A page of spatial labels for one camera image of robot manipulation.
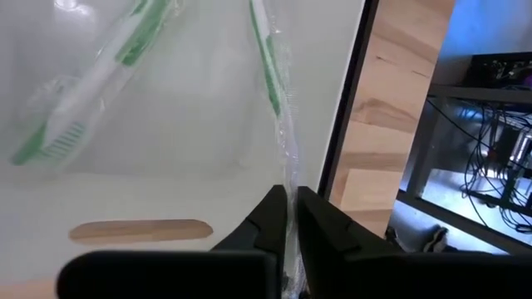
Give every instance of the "green and white toothbrush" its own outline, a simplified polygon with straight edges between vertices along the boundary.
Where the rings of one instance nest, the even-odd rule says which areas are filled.
[[[68,91],[38,130],[12,156],[11,163],[33,160],[61,162],[90,138],[99,114],[87,115],[87,107],[113,86],[119,91],[135,72],[134,66],[155,39],[173,0],[139,0],[131,14],[106,44],[94,66]]]
[[[288,285],[283,290],[283,298],[297,298],[303,289],[305,273],[303,260],[298,245],[297,218],[295,208],[297,206],[295,190],[298,185],[298,145],[295,140],[293,120],[288,95],[283,87],[282,77],[279,74],[278,61],[275,60],[273,38],[269,29],[268,16],[264,8],[263,0],[249,0],[251,19],[259,44],[260,56],[264,68],[264,79],[268,88],[268,95],[273,111],[277,118],[278,143],[282,147],[281,154],[284,160],[285,188],[288,192],[288,224],[287,241],[290,245],[285,248],[285,256],[293,257],[285,259],[284,271],[289,275]]]

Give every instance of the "toothbrush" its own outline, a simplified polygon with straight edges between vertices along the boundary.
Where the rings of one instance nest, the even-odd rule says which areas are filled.
[[[90,138],[90,129],[99,117],[83,115],[83,111],[98,99],[109,85],[119,77],[120,86],[133,76],[133,66],[153,42],[172,0],[140,0],[121,25],[115,37],[102,50],[94,66],[83,76],[21,149],[11,158],[14,165],[24,165],[33,159],[63,160],[82,142]]]
[[[262,0],[250,0],[251,21],[259,43],[263,61],[264,76],[268,87],[269,100],[277,117],[281,114],[280,101],[286,96],[282,90],[276,62],[273,56],[273,43],[268,25],[268,17]]]

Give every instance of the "clear plastic bag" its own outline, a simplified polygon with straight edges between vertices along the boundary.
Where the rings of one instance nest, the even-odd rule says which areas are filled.
[[[28,6],[30,2],[40,2],[21,1]],[[91,6],[84,7],[83,2],[75,7],[69,6],[66,0],[56,3],[62,5],[61,9],[69,9],[66,13],[69,16],[88,13],[103,18],[91,12]],[[116,5],[116,11],[103,24],[99,23],[91,38],[81,38],[83,46],[74,42],[75,47],[63,48],[62,56],[68,57],[64,67],[47,69],[47,65],[38,64],[35,52],[16,56],[15,50],[4,48],[15,55],[16,63],[30,63],[27,69],[12,66],[13,70],[24,72],[13,78],[20,88],[10,91],[9,98],[16,100],[0,102],[0,113],[4,107],[11,110],[5,115],[8,121],[3,122],[5,119],[0,117],[3,136],[0,137],[10,140],[2,143],[2,147],[6,146],[0,157],[0,189],[5,198],[0,218],[17,215],[10,218],[10,225],[18,227],[20,235],[32,234],[35,229],[26,225],[25,219],[43,220],[38,226],[39,235],[31,242],[29,238],[11,238],[9,232],[0,232],[0,237],[8,236],[0,247],[4,252],[0,266],[15,269],[10,273],[0,271],[0,284],[6,280],[20,282],[36,275],[51,275],[70,258],[94,250],[73,244],[67,238],[69,229],[81,223],[114,219],[198,219],[212,226],[211,237],[143,248],[207,250],[236,228],[273,184],[287,186],[290,207],[293,206],[298,152],[291,119],[289,64],[281,51],[287,45],[275,41],[278,29],[272,22],[274,14],[268,9],[268,0],[264,0],[267,20],[263,25],[273,32],[270,46],[276,57],[274,66],[267,66],[261,59],[249,0],[187,2],[184,10],[173,8],[179,16],[169,15],[134,74],[128,72],[130,78],[127,78],[119,71],[118,77],[127,79],[110,80],[118,83],[102,87],[98,100],[87,106],[91,112],[87,114],[88,122],[96,125],[79,152],[73,152],[60,164],[13,164],[10,151],[19,150],[24,140],[35,133],[35,128],[58,110],[61,106],[58,99],[84,80],[84,75],[95,65],[94,53],[120,30],[124,16],[135,9],[132,3],[106,4]],[[54,7],[53,12],[61,9]],[[16,32],[9,34],[18,38]],[[73,38],[60,35],[66,36],[66,44]],[[63,62],[57,58],[50,63],[55,67],[57,61]],[[0,60],[0,65],[3,63],[10,61]],[[271,85],[265,71],[269,67],[277,69],[273,70],[278,76],[276,91],[268,88]],[[34,69],[35,72],[45,69],[46,74],[28,77]],[[272,92],[283,93],[277,95],[277,107],[272,104]],[[69,113],[73,109],[64,107],[58,111]],[[31,181],[22,188],[4,184],[3,176],[11,178],[14,174],[15,179],[22,180],[54,174],[54,180],[43,180],[42,184],[41,180],[39,184]],[[291,209],[291,223],[294,214]],[[293,244],[293,240],[297,241],[293,235],[296,231],[295,226],[289,227],[288,238],[292,240],[288,242],[289,252],[298,248]],[[20,257],[37,256],[40,262],[34,262],[28,269],[12,264]]]
[[[101,127],[107,107],[133,77],[169,16],[181,7],[178,0],[130,2],[119,21],[109,26],[109,33],[102,34],[104,45],[90,65],[81,67],[79,59],[74,66],[83,71],[71,71],[71,76],[60,73],[39,83],[29,100],[17,104],[11,125],[3,131],[7,146],[2,153],[9,163],[30,166],[33,173],[51,173],[73,161]],[[72,17],[91,15],[91,7],[72,0],[55,1],[54,8],[57,23],[61,11]]]
[[[284,186],[288,194],[287,238],[284,273],[288,284],[283,298],[298,298],[306,281],[299,249],[297,221],[297,189],[299,149],[294,129],[294,115],[298,108],[290,85],[290,47],[283,30],[277,23],[281,11],[278,3],[250,0],[250,11],[255,36],[259,44],[268,99],[276,117],[277,141],[283,164]]]

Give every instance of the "floor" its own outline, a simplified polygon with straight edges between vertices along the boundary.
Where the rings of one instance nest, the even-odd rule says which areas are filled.
[[[454,84],[461,80],[474,54],[532,51],[532,39],[525,38],[532,32],[532,21],[527,12],[532,2],[527,0],[457,0],[451,17],[449,31],[441,49],[436,65],[433,82]],[[416,154],[416,145],[411,154]],[[405,189],[409,177],[409,167],[403,176],[401,188]],[[463,174],[447,170],[433,169],[423,198],[455,213],[479,222],[478,216],[467,199],[461,197],[458,189],[463,184]],[[520,190],[526,192],[530,182],[520,183]],[[530,235],[516,233],[506,227],[500,219],[496,208],[487,208],[477,204],[479,213],[487,224],[513,238],[532,243]],[[396,201],[390,224],[397,230],[399,238],[411,248],[421,247],[423,232],[435,225],[449,228],[448,243],[463,250],[475,250],[492,253],[504,253],[481,240],[472,237],[456,228],[449,227],[437,219],[421,213],[404,203]]]

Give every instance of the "wire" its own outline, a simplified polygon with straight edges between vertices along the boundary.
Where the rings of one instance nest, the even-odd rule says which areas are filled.
[[[472,134],[470,134],[468,131],[464,130],[460,125],[458,125],[454,120],[452,120],[449,116],[447,116],[440,108],[438,108],[434,103],[432,103],[431,100],[427,100],[427,102],[436,110],[438,111],[438,113],[441,114],[441,116],[445,117],[450,123],[452,123],[458,130],[460,130],[462,133],[468,135],[470,138],[472,138],[473,140],[478,140],[477,137],[473,136]],[[496,150],[492,147],[492,146],[489,146],[487,145],[485,142],[483,142],[482,140],[478,140],[478,142],[481,144],[481,145],[484,145],[485,147],[488,148],[488,150],[493,150],[494,152],[496,152]],[[510,160],[510,163],[514,164],[515,166],[517,167],[520,167],[522,169],[526,169],[526,167],[524,167],[523,165],[515,162],[515,161],[512,161]]]
[[[503,166],[498,169],[496,169],[496,178],[501,182],[501,186],[495,187],[495,185],[491,182],[491,178],[488,176],[487,169],[490,168],[490,161],[486,160],[485,156],[482,154],[483,147],[488,150],[488,153],[491,152],[492,154],[497,151],[496,146],[496,138],[497,138],[497,131],[499,127],[501,126],[501,120],[502,125],[507,125],[509,123],[509,120],[514,121],[514,124],[517,123],[519,125],[522,125],[523,127],[526,127],[528,131],[532,129],[532,125],[527,121],[525,118],[526,116],[529,116],[530,114],[515,114],[511,113],[505,110],[504,106],[499,107],[497,109],[493,105],[475,105],[468,103],[470,105],[474,105],[476,108],[481,109],[482,113],[482,121],[480,123],[480,129],[478,136],[474,136],[471,133],[464,130],[460,125],[458,125],[454,120],[452,120],[446,113],[444,113],[440,108],[438,108],[434,103],[432,103],[430,100],[427,100],[432,107],[438,111],[443,117],[445,117],[449,122],[451,122],[458,130],[460,130],[465,135],[469,136],[472,140],[476,141],[476,144],[473,148],[473,150],[470,153],[470,156],[467,160],[466,166],[465,166],[465,172],[464,172],[464,184],[461,185],[462,190],[462,198],[468,198],[472,208],[475,210],[476,215],[478,216],[479,220],[486,226],[489,227],[486,223],[486,221],[482,218],[480,215],[475,202],[473,198],[471,197],[472,193],[472,186],[475,185],[477,181],[479,181],[479,178],[485,179],[485,181],[491,186],[492,189],[488,190],[475,190],[477,193],[489,193],[489,192],[496,192],[501,198],[503,197],[503,194],[501,193],[500,189],[504,188],[508,184],[508,166]],[[474,119],[478,115],[478,111],[475,112],[473,116],[470,117],[470,119]],[[488,144],[484,142],[483,140],[485,137],[489,134],[488,137]],[[515,166],[526,169],[525,166],[522,164],[519,164],[518,162],[515,162],[513,160],[510,160],[512,164]],[[525,205],[525,201],[527,198],[514,186],[514,188],[510,192],[510,202],[513,204]],[[526,233],[526,234],[532,234],[532,223],[530,223],[525,216],[523,216],[520,213],[510,211],[506,208],[499,207],[500,217],[503,221],[503,223],[515,230],[517,233]],[[524,221],[518,221],[515,219],[514,214],[518,214],[520,218]]]

